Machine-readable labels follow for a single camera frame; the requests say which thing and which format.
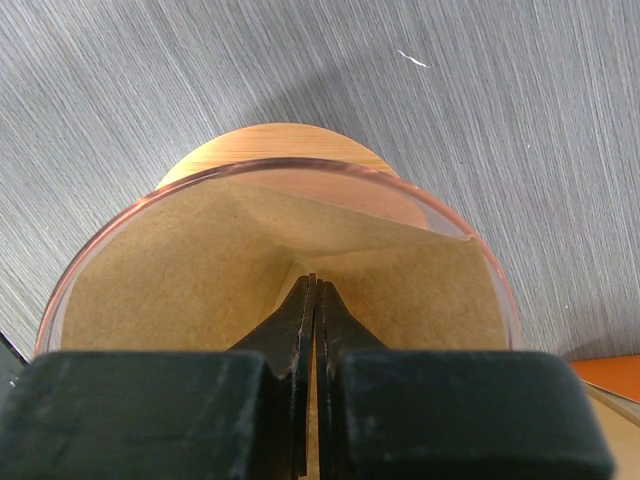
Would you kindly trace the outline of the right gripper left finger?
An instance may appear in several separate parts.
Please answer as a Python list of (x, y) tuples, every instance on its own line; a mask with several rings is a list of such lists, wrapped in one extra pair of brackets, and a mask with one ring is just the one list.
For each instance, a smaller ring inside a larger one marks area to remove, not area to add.
[(1, 412), (5, 479), (296, 479), (307, 472), (314, 276), (225, 351), (58, 351)]

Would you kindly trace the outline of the round wooden dripper stand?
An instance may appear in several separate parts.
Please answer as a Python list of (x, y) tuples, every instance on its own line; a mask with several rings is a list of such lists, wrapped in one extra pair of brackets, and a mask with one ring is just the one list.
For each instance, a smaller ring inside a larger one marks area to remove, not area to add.
[[(341, 161), (397, 175), (376, 153), (340, 133), (306, 124), (267, 123), (240, 128), (204, 143), (173, 166), (159, 185), (164, 187), (227, 164), (285, 157)], [(413, 227), (428, 226), (425, 214), (411, 199), (341, 172), (287, 169), (248, 173), (241, 179)]]

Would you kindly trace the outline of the pink glass dripper cone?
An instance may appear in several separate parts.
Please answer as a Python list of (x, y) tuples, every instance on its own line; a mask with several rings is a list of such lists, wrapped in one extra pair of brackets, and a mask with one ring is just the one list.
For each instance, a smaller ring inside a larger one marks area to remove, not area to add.
[[(485, 263), (488, 268), (489, 276), (492, 280), (494, 292), (499, 302), (500, 311), (504, 320), (507, 339), (509, 345), (505, 349), (492, 350), (518, 350), (522, 346), (521, 328), (518, 319), (515, 300), (511, 293), (509, 284), (505, 275), (497, 262), (496, 258), (489, 250), (484, 241), (473, 231), (469, 224), (464, 221), (457, 213), (444, 203), (440, 202), (436, 197), (424, 192), (420, 188), (398, 178), (382, 172), (363, 168), (359, 165), (330, 161), (323, 159), (307, 159), (307, 158), (271, 158), (258, 159), (243, 162), (237, 162), (218, 168), (201, 171), (197, 174), (182, 178), (178, 181), (161, 187), (151, 194), (139, 199), (134, 204), (123, 210), (120, 214), (110, 220), (101, 230), (99, 230), (79, 251), (72, 260), (60, 281), (56, 285), (54, 292), (45, 309), (43, 319), (39, 328), (36, 346), (34, 352), (36, 355), (42, 355), (47, 352), (56, 350), (74, 350), (65, 349), (61, 345), (62, 325), (68, 302), (71, 297), (72, 289), (80, 274), (84, 271), (87, 264), (100, 253), (108, 243), (119, 234), (124, 228), (129, 226), (136, 214), (146, 210), (154, 204), (166, 199), (168, 196), (177, 193), (186, 188), (214, 180), (231, 181), (235, 183), (257, 185), (267, 189), (271, 189), (280, 193), (303, 197), (296, 194), (285, 193), (267, 186), (246, 182), (241, 176), (253, 172), (267, 172), (278, 170), (324, 170), (330, 172), (341, 172), (351, 178), (366, 179), (378, 186), (385, 186), (396, 191), (405, 197), (414, 201), (421, 211), (425, 214), (428, 226), (423, 229), (439, 235), (447, 236), (457, 240), (474, 239), (484, 256)], [(98, 351), (213, 351), (213, 350), (98, 350)]]

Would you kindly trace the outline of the brown paper coffee filter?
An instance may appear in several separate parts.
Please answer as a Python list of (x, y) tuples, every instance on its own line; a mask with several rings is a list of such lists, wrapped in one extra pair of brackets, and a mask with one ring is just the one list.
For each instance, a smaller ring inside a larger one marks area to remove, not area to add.
[(476, 240), (224, 180), (136, 214), (76, 280), (61, 345), (225, 349), (311, 273), (388, 346), (509, 345)]

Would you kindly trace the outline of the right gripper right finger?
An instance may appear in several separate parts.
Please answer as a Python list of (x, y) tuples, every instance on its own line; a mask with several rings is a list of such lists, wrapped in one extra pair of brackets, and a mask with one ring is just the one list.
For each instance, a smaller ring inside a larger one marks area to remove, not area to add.
[(609, 479), (613, 455), (563, 359), (398, 350), (335, 286), (315, 303), (324, 479)]

